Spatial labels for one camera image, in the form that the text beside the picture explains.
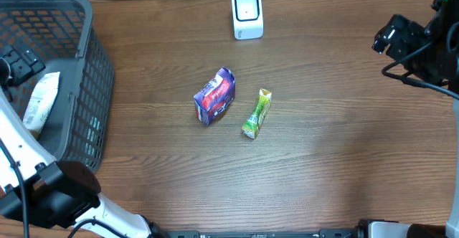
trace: purple snack package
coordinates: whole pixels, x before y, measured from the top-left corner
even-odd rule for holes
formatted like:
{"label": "purple snack package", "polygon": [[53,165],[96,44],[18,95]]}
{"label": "purple snack package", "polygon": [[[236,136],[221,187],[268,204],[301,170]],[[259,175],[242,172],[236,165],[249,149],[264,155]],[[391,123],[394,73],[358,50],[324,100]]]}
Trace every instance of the purple snack package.
{"label": "purple snack package", "polygon": [[236,79],[231,70],[223,67],[204,88],[194,95],[196,116],[209,125],[236,97]]}

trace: white device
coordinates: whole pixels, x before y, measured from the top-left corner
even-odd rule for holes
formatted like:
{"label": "white device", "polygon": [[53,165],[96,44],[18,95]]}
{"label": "white device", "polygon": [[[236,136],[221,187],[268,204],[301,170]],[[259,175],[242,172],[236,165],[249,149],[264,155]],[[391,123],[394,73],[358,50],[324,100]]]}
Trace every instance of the white device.
{"label": "white device", "polygon": [[260,38],[263,35],[261,0],[231,0],[231,4],[236,39]]}

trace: green package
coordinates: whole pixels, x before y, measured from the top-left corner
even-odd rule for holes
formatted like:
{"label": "green package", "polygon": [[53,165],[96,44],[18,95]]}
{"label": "green package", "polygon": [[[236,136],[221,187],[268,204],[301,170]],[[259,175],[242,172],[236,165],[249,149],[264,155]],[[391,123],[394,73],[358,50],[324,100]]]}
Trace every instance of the green package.
{"label": "green package", "polygon": [[242,126],[242,132],[250,137],[256,138],[260,132],[261,125],[268,114],[268,110],[271,107],[271,97],[273,93],[271,91],[260,89],[260,94],[258,95],[257,105],[253,110],[253,113],[245,121]]}

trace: black cable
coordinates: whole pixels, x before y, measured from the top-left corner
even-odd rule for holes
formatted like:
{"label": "black cable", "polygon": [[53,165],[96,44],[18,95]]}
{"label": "black cable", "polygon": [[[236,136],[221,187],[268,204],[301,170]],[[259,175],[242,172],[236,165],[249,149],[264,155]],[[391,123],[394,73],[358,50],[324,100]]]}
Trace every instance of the black cable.
{"label": "black cable", "polygon": [[29,238],[29,203],[27,201],[26,195],[26,186],[24,184],[24,179],[22,178],[21,171],[19,170],[18,162],[14,161],[14,158],[9,153],[8,149],[6,149],[3,140],[0,139],[0,148],[2,149],[3,153],[5,154],[8,162],[11,164],[11,167],[16,174],[17,180],[19,182],[19,188],[21,189],[21,200],[22,200],[22,225],[24,227],[24,237]]}
{"label": "black cable", "polygon": [[453,37],[454,31],[459,27],[459,22],[454,23],[450,30],[448,30],[448,34],[446,34],[446,50],[451,52],[451,37]]}
{"label": "black cable", "polygon": [[447,90],[447,89],[445,89],[443,87],[438,87],[437,85],[434,85],[434,84],[430,84],[430,83],[427,83],[427,82],[424,82],[424,81],[421,81],[421,80],[416,80],[414,78],[407,77],[407,75],[405,75],[405,76],[404,75],[397,75],[397,74],[393,74],[393,73],[387,72],[387,70],[390,70],[393,67],[395,67],[395,66],[397,66],[397,65],[399,65],[399,64],[401,64],[403,62],[406,62],[407,60],[410,60],[413,57],[417,56],[418,54],[423,52],[425,49],[427,49],[430,45],[432,45],[432,42],[426,44],[425,46],[419,48],[418,50],[412,52],[411,54],[403,57],[402,59],[387,65],[386,67],[384,67],[381,70],[381,73],[386,77],[391,77],[393,79],[400,80],[404,84],[411,85],[411,86],[414,86],[414,87],[430,88],[431,90],[435,90],[435,91],[441,92],[441,93],[443,93],[445,95],[449,95],[449,96],[459,100],[459,95],[458,94],[456,94],[454,92],[451,92],[451,91],[449,91],[449,90]]}
{"label": "black cable", "polygon": [[127,236],[126,235],[122,235],[121,233],[119,233],[118,231],[114,230],[113,228],[109,227],[107,224],[104,224],[96,219],[86,219],[86,220],[83,220],[81,223],[79,223],[73,230],[72,232],[69,234],[68,238],[72,238],[75,233],[82,227],[84,226],[85,224],[92,224],[92,225],[100,225],[101,227],[107,229],[109,232],[111,232],[112,234],[116,235],[117,237],[120,237],[120,238],[126,238]]}

